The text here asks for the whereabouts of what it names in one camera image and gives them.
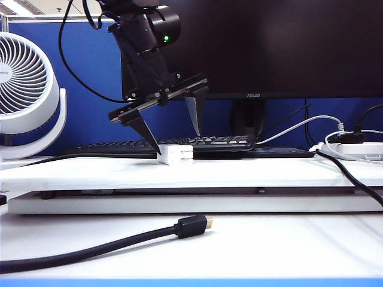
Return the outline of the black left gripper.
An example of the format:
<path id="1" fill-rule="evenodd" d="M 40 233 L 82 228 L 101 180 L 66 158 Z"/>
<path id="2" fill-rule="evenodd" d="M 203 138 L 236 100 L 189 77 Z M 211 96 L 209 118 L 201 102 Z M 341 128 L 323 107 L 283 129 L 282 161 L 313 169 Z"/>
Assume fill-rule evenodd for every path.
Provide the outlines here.
<path id="1" fill-rule="evenodd" d="M 157 152 L 159 145 L 140 112 L 154 105 L 166 105 L 171 99 L 182 96 L 186 102 L 193 128 L 198 136 L 202 131 L 203 112 L 208 80 L 204 74 L 181 79 L 178 73 L 170 73 L 159 50 L 141 54 L 124 51 L 121 54 L 123 92 L 132 103 L 109 113 L 113 122 L 130 126 Z"/>

